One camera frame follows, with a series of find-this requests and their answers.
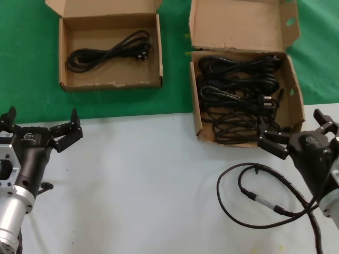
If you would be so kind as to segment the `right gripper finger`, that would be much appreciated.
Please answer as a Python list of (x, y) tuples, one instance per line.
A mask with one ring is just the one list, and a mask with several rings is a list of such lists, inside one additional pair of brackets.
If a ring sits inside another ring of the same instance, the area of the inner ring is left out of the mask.
[(315, 130), (317, 133), (326, 135), (327, 133), (333, 133), (335, 138), (338, 138), (338, 123), (336, 123), (329, 115), (323, 114), (320, 109), (315, 109), (313, 117), (319, 124), (319, 127)]
[(266, 152), (285, 160), (289, 155), (289, 151), (283, 144), (287, 145), (291, 135), (285, 132), (269, 131), (263, 118), (257, 119), (257, 146)]

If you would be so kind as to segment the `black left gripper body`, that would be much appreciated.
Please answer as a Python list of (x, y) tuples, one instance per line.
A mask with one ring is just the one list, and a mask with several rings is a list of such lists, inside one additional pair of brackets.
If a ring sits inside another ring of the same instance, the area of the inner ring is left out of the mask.
[(19, 141), (19, 163), (21, 169), (15, 181), (37, 196), (47, 163), (52, 151), (52, 134), (48, 128), (14, 126), (13, 133)]

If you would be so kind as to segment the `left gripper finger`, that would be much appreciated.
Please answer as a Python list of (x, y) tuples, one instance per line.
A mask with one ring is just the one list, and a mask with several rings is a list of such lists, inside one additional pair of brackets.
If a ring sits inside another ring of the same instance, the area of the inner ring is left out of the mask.
[(16, 108), (14, 106), (11, 106), (7, 113), (1, 115), (0, 118), (1, 132), (2, 131), (15, 132), (17, 128), (20, 128), (19, 126), (14, 124), (15, 118), (16, 118)]
[(73, 108), (68, 123), (53, 126), (49, 129), (51, 146), (61, 153), (83, 137), (83, 130), (77, 110)]

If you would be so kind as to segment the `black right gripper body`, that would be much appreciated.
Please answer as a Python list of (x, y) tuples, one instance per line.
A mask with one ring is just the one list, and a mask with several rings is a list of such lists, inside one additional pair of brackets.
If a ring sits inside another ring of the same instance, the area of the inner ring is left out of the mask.
[(316, 132), (293, 134), (288, 143), (289, 155), (308, 189), (319, 203), (328, 193), (338, 188), (329, 170), (338, 159), (338, 141)]

